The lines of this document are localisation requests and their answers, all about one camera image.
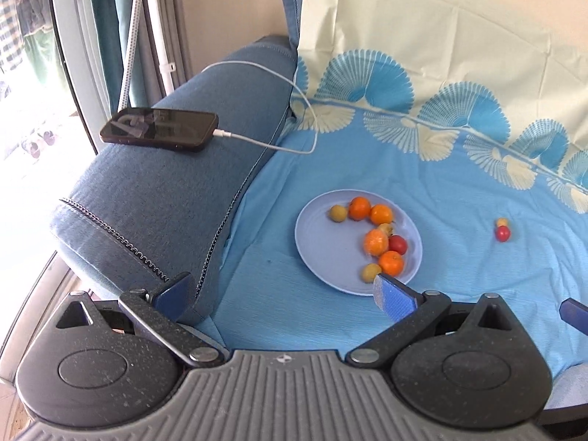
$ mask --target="smartphone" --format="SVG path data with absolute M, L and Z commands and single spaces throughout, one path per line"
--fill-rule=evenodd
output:
M 128 107 L 100 131 L 106 143 L 172 150 L 201 150 L 212 138 L 219 118 L 214 113 Z

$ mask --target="light purple plate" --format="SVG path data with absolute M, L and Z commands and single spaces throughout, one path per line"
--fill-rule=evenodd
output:
M 358 196 L 367 198 L 372 205 L 385 204 L 393 210 L 394 233 L 408 242 L 408 251 L 403 257 L 405 268 L 397 279 L 408 283 L 419 269 L 423 246 L 414 222 L 387 198 L 354 189 L 326 192 L 312 199 L 301 210 L 294 237 L 302 260 L 323 282 L 345 293 L 373 296 L 373 284 L 361 279 L 361 271 L 368 263 L 377 263 L 377 257 L 363 251 L 363 238 L 374 225 L 369 219 L 359 222 L 347 219 L 336 223 L 329 218 L 332 206 L 339 204 L 347 207 Z

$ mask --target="blue armrest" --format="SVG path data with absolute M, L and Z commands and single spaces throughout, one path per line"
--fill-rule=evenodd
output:
M 267 37 L 228 59 L 255 61 L 290 79 L 296 69 L 296 54 L 285 37 Z M 270 142 L 282 130 L 291 89 L 258 68 L 223 65 L 195 76 L 157 107 L 215 112 L 219 128 Z M 188 271 L 196 277 L 202 288 L 193 309 L 180 319 L 194 325 L 215 306 L 220 257 L 232 216 L 271 154 L 242 141 L 217 138 L 199 153 L 108 145 L 69 197 L 120 233 L 166 276 Z M 116 237 L 67 204 L 58 206 L 51 230 L 66 262 L 93 280 L 98 294 L 149 290 L 162 283 Z

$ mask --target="orange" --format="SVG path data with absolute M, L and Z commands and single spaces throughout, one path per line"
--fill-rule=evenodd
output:
M 355 197 L 349 204 L 349 219 L 361 221 L 369 215 L 372 205 L 365 197 Z
M 389 224 L 394 220 L 394 213 L 390 207 L 384 204 L 376 204 L 372 207 L 369 218 L 374 225 Z
M 388 250 L 388 237 L 381 230 L 370 230 L 363 239 L 363 250 L 377 257 Z
M 402 260 L 402 255 L 393 250 L 384 252 L 380 258 L 377 259 L 377 264 L 381 267 L 381 270 L 390 277 L 396 277 L 400 275 L 404 269 L 404 260 Z

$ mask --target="small yellow fruit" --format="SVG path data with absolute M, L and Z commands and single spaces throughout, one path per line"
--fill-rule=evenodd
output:
M 378 225 L 378 230 L 381 230 L 384 234 L 386 234 L 386 237 L 390 237 L 392 232 L 394 232 L 392 224 L 380 224 Z
M 377 263 L 370 263 L 362 270 L 362 280 L 365 283 L 373 283 L 373 280 L 381 273 L 381 268 Z
M 333 206 L 329 210 L 329 217 L 334 222 L 343 222 L 347 219 L 347 209 L 343 206 Z

